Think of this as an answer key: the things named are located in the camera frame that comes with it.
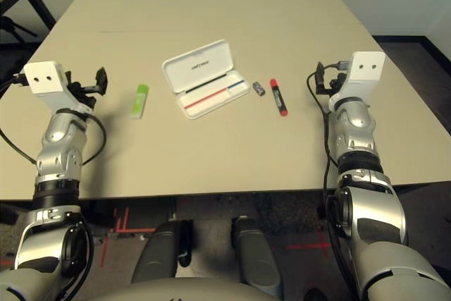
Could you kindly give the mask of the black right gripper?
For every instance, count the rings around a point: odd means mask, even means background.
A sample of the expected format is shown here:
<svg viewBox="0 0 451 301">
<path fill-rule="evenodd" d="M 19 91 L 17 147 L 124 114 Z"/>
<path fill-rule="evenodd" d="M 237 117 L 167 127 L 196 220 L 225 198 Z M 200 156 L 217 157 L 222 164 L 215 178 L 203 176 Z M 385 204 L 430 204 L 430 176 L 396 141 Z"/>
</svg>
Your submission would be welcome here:
<svg viewBox="0 0 451 301">
<path fill-rule="evenodd" d="M 325 86 L 324 86 L 324 73 L 325 69 L 322 62 L 318 62 L 315 70 L 315 86 L 316 86 L 316 94 L 324 94 Z M 338 73 L 337 78 L 332 79 L 329 82 L 330 87 L 326 89 L 326 94 L 329 97 L 337 94 L 341 87 L 344 85 L 346 81 L 347 74 L 346 73 Z"/>
</svg>

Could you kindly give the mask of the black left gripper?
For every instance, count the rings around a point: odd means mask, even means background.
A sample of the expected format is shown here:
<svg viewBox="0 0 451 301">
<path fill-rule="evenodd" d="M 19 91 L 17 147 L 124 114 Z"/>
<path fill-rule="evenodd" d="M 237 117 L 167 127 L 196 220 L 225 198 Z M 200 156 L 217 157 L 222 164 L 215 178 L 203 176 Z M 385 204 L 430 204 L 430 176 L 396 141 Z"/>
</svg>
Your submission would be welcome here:
<svg viewBox="0 0 451 301">
<path fill-rule="evenodd" d="M 94 97 L 90 97 L 90 94 L 98 93 L 101 96 L 106 94 L 108 87 L 108 78 L 106 70 L 101 67 L 96 73 L 96 85 L 83 87 L 79 82 L 72 82 L 71 72 L 66 72 L 66 79 L 68 81 L 67 88 L 69 92 L 81 103 L 89 108 L 94 108 L 97 100 Z"/>
</svg>

